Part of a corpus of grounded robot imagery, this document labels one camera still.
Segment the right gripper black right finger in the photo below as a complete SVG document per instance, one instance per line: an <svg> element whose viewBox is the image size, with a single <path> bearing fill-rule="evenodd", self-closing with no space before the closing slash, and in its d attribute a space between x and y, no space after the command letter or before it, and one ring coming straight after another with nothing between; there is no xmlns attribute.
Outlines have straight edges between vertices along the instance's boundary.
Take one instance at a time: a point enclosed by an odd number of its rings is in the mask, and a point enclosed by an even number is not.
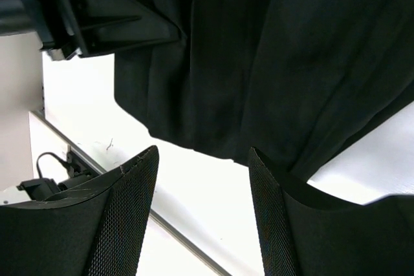
<svg viewBox="0 0 414 276"><path fill-rule="evenodd" d="M413 197L359 205L324 193L248 155L266 275L412 275Z"/></svg>

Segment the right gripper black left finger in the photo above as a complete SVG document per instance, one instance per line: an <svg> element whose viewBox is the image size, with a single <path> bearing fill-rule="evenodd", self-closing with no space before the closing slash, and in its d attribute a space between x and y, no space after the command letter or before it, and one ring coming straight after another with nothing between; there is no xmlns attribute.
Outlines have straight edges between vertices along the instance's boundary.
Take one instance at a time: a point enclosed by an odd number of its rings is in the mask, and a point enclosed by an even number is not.
<svg viewBox="0 0 414 276"><path fill-rule="evenodd" d="M2 275L83 275L106 194L1 207Z"/></svg>

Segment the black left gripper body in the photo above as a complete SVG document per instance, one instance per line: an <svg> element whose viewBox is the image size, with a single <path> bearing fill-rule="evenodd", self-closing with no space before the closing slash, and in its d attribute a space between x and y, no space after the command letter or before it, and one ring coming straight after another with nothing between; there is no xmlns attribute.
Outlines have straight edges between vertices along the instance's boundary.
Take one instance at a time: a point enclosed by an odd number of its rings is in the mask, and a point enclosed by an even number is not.
<svg viewBox="0 0 414 276"><path fill-rule="evenodd" d="M1 0L1 35L34 32L40 51L54 61L84 53L84 39L71 0Z"/></svg>

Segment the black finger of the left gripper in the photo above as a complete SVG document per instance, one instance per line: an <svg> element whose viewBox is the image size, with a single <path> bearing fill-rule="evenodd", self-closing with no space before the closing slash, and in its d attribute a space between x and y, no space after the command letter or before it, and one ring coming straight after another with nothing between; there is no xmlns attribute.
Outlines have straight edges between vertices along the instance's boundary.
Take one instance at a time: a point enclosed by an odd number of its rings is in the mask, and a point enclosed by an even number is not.
<svg viewBox="0 0 414 276"><path fill-rule="evenodd" d="M139 0L65 0L83 58L179 39L178 28Z"/></svg>

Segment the black pleated skirt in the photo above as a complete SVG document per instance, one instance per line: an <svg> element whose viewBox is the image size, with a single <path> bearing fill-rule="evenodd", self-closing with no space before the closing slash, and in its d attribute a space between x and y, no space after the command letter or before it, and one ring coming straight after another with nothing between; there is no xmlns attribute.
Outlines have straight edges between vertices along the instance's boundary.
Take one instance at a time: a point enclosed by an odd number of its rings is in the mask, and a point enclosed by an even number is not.
<svg viewBox="0 0 414 276"><path fill-rule="evenodd" d="M115 101L155 138L308 179L413 101L413 0L139 1L180 30L115 55Z"/></svg>

